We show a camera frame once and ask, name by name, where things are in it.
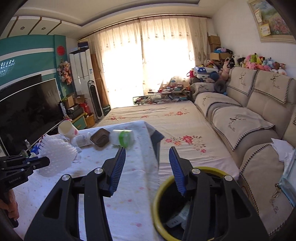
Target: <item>curtain rod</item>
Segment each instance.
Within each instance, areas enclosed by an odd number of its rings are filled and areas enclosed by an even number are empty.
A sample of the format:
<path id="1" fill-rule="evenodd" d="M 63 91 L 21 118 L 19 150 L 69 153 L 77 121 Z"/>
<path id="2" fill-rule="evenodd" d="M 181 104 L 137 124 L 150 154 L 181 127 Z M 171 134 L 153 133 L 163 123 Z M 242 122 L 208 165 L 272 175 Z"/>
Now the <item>curtain rod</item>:
<path id="1" fill-rule="evenodd" d="M 143 18 L 169 17 L 169 16 L 186 16 L 186 17 L 199 17 L 199 18 L 209 18 L 209 19 L 211 19 L 211 17 L 199 16 L 199 15 L 187 15 L 187 14 L 164 14 L 164 15 L 152 15 L 152 16 L 146 16 L 146 17 L 139 17 L 139 18 L 133 18 L 133 19 L 130 19 L 130 20 L 126 20 L 126 21 L 122 21 L 122 22 L 114 23 L 114 24 L 111 24 L 111 25 L 109 25 L 109 26 L 107 26 L 107 27 L 103 27 L 103 28 L 101 28 L 101 29 L 99 29 L 99 30 L 96 30 L 95 32 L 92 32 L 91 34 L 88 34 L 88 35 L 86 35 L 86 36 L 84 36 L 84 37 L 78 39 L 78 41 L 81 40 L 81 39 L 84 39 L 84 38 L 86 38 L 86 37 L 88 37 L 88 36 L 90 36 L 90 35 L 92 35 L 92 34 L 95 34 L 95 33 L 99 32 L 99 31 L 102 31 L 102 30 L 104 30 L 104 29 L 107 29 L 107 28 L 113 27 L 113 26 L 118 25 L 118 24 L 128 23 L 128 22 L 131 22 L 131 21 L 134 21 L 134 20 L 140 20 L 140 19 L 143 19 Z"/>

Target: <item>red circular ornament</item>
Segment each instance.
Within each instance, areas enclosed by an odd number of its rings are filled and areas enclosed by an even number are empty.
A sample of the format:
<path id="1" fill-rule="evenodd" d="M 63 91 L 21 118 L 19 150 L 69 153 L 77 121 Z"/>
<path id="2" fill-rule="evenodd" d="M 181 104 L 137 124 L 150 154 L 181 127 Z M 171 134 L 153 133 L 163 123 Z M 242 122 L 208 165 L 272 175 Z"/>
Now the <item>red circular ornament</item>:
<path id="1" fill-rule="evenodd" d="M 63 56 L 65 54 L 65 52 L 66 52 L 66 50 L 65 50 L 65 48 L 62 45 L 60 45 L 60 46 L 57 47 L 57 54 L 59 56 Z"/>

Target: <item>brown box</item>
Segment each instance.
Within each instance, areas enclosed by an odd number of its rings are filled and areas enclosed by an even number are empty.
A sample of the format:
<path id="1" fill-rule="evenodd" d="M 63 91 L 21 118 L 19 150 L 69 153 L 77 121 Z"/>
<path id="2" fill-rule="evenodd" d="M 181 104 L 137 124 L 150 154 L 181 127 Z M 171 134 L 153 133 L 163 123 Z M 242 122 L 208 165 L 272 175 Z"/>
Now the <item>brown box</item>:
<path id="1" fill-rule="evenodd" d="M 211 45 L 211 44 L 219 44 L 219 45 L 221 45 L 219 36 L 211 35 L 211 36 L 208 37 L 208 40 L 209 40 L 209 45 Z"/>
<path id="2" fill-rule="evenodd" d="M 84 103 L 86 99 L 84 95 L 77 95 L 77 97 L 74 98 L 74 102 L 75 104 Z"/>
<path id="3" fill-rule="evenodd" d="M 73 96 L 68 96 L 66 100 L 63 101 L 66 109 L 71 108 L 74 105 Z"/>
<path id="4" fill-rule="evenodd" d="M 211 45 L 210 45 L 211 52 L 214 52 L 214 50 L 215 50 L 217 47 L 221 47 L 221 45 L 220 45 L 220 44 L 211 44 Z"/>
<path id="5" fill-rule="evenodd" d="M 211 60 L 225 60 L 227 57 L 231 57 L 229 53 L 210 53 Z"/>

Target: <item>white plastic bottle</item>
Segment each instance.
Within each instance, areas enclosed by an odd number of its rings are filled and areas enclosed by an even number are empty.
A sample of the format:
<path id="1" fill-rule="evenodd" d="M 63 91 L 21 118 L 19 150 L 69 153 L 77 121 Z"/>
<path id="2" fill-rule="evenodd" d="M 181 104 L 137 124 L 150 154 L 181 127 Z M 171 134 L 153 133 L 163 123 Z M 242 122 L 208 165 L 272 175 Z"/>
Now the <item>white plastic bottle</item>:
<path id="1" fill-rule="evenodd" d="M 109 135 L 109 141 L 112 145 L 128 148 L 135 142 L 135 136 L 131 130 L 113 130 Z"/>
<path id="2" fill-rule="evenodd" d="M 88 145 L 93 144 L 91 141 L 91 133 L 87 132 L 83 135 L 79 135 L 79 136 L 72 138 L 71 144 L 73 146 L 79 146 L 79 147 L 88 146 Z"/>

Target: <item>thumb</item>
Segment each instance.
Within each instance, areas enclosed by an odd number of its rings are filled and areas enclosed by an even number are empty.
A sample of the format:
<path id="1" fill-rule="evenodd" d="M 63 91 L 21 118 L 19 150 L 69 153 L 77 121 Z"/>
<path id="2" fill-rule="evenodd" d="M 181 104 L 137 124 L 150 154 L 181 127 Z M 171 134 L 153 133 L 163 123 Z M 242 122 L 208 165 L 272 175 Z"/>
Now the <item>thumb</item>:
<path id="1" fill-rule="evenodd" d="M 3 202 L 1 199 L 0 199 L 0 208 L 5 210 L 9 209 L 8 205 L 5 202 Z"/>

